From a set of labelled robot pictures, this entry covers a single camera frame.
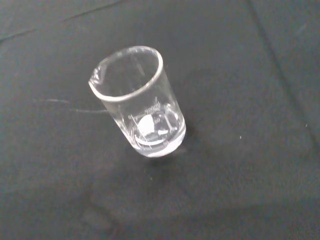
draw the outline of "black fabric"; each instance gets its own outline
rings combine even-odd
[[[1,4],[0,239],[320,238],[317,1]],[[135,45],[187,124],[152,161],[88,86]]]

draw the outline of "clear liquid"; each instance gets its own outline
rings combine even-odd
[[[147,157],[160,157],[173,152],[186,134],[185,120],[169,105],[160,105],[149,114],[134,116],[129,124],[132,146]]]

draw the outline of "beaker rim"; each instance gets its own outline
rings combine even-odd
[[[97,65],[97,67],[95,68],[95,70],[103,65],[106,64],[107,62],[111,62],[114,59],[119,58],[120,56],[123,56],[124,53],[130,53],[130,52],[137,52],[138,50],[144,50],[144,51],[151,51],[155,54],[155,56],[158,59],[158,67],[153,75],[153,77],[142,87],[140,87],[139,89],[130,92],[128,94],[125,95],[121,95],[121,96],[108,96],[108,95],[103,95],[101,94],[93,85],[93,83],[89,80],[89,86],[91,88],[91,90],[93,91],[94,95],[96,95],[97,98],[99,98],[102,101],[106,101],[106,102],[122,102],[122,101],[126,101],[129,100],[135,96],[140,95],[141,93],[145,92],[146,90],[148,90],[156,81],[157,79],[160,77],[160,74],[163,71],[163,67],[164,67],[164,62],[162,59],[161,54],[154,48],[149,47],[149,46],[131,46],[131,47],[127,47],[127,48],[123,48],[121,50],[116,51],[115,53],[107,56],[105,59],[103,59],[102,61],[99,62],[99,64]]]

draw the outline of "glass beaker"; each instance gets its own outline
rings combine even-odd
[[[138,153],[164,156],[183,141],[185,119],[157,50],[133,46],[112,54],[89,85]]]

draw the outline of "beaker base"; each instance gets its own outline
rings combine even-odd
[[[152,150],[146,151],[141,149],[135,149],[135,150],[141,155],[146,156],[148,158],[163,157],[175,151],[183,142],[185,135],[186,135],[186,124],[183,121],[183,126],[181,126],[181,129],[179,133],[175,136],[174,140],[171,140],[166,146],[163,146],[163,148],[153,150],[153,151]]]

